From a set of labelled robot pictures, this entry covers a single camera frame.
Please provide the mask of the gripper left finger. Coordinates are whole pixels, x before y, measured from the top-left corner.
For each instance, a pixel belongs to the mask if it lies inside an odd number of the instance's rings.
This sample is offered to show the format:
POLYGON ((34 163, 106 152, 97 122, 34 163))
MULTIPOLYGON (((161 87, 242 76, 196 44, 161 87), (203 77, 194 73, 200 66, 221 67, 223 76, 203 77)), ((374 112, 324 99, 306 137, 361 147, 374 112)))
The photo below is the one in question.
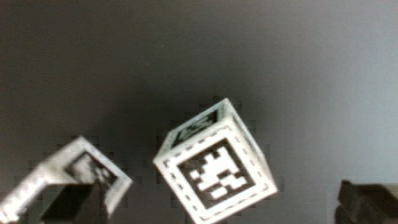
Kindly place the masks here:
POLYGON ((50 204, 40 214, 40 224, 109 224, 106 191, 98 184, 50 185, 45 196, 50 204))

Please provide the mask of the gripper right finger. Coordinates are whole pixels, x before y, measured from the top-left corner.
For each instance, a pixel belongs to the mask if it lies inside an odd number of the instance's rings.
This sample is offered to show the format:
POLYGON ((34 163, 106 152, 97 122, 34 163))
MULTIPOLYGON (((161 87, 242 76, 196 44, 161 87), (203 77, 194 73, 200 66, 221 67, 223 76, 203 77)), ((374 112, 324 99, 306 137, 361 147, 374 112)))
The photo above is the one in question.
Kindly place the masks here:
POLYGON ((398 224, 398 196, 383 184, 342 181, 335 224, 398 224))

